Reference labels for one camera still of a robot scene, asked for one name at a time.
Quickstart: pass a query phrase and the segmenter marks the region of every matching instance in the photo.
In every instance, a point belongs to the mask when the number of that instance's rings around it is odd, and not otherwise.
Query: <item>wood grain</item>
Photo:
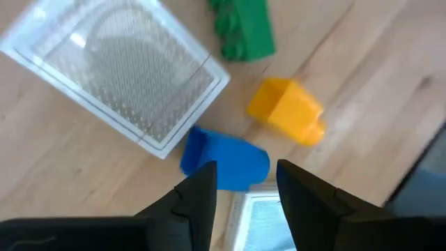
[[[26,3],[0,3],[1,30]],[[206,2],[164,3],[221,60]],[[224,62],[231,82],[199,124],[267,150],[270,178],[276,159],[287,158],[382,204],[446,117],[446,2],[269,4],[277,53],[253,63]],[[184,178],[183,142],[158,160],[6,56],[0,62],[0,219],[132,215]],[[296,78],[325,105],[329,126],[321,144],[298,146],[245,114],[266,76]],[[231,198],[218,192],[216,246]]]

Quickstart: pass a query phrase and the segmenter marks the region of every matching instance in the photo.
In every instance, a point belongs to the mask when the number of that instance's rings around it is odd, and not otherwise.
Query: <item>wooden surface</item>
[[[28,0],[0,3],[2,31]],[[213,13],[202,0],[165,0],[214,54]],[[278,52],[224,63],[230,84],[199,124],[244,137],[272,160],[287,158],[382,204],[446,117],[446,2],[274,0]],[[0,218],[132,215],[184,177],[183,144],[158,160],[50,85],[0,56]],[[266,76],[299,79],[324,105],[328,133],[296,145],[247,117]],[[218,192],[213,243],[231,193]]]

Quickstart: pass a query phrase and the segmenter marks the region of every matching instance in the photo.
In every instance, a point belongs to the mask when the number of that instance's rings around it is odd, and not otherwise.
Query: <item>blue plastic block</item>
[[[187,138],[180,167],[193,174],[207,162],[217,161],[217,189],[247,191],[262,183],[270,170],[268,154],[243,139],[194,126]]]

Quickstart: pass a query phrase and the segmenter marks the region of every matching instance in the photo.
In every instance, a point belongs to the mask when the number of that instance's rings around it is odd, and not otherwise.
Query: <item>transparent plastic box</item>
[[[38,1],[1,50],[159,158],[230,78],[156,0]]]

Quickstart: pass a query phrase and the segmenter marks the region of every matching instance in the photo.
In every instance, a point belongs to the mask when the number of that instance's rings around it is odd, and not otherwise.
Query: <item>green plastic block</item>
[[[266,0],[208,0],[217,13],[215,31],[222,55],[232,61],[253,61],[275,52]]]

